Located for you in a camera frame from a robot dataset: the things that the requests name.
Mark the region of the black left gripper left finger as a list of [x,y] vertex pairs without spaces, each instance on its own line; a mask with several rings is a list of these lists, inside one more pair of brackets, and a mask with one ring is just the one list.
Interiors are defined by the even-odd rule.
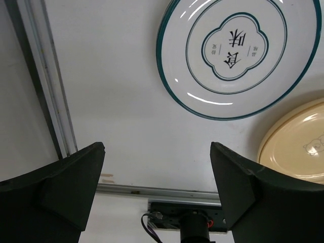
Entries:
[[105,158],[102,142],[1,182],[1,242],[78,242]]

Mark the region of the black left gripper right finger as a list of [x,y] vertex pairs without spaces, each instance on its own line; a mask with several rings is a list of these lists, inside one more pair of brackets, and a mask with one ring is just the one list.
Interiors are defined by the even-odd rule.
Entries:
[[251,161],[219,142],[210,158],[235,242],[323,242],[323,185]]

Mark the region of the yellow plate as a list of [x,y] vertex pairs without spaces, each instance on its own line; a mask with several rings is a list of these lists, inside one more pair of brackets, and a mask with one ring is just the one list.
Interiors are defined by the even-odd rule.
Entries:
[[280,118],[264,136],[257,163],[300,180],[323,184],[323,98]]

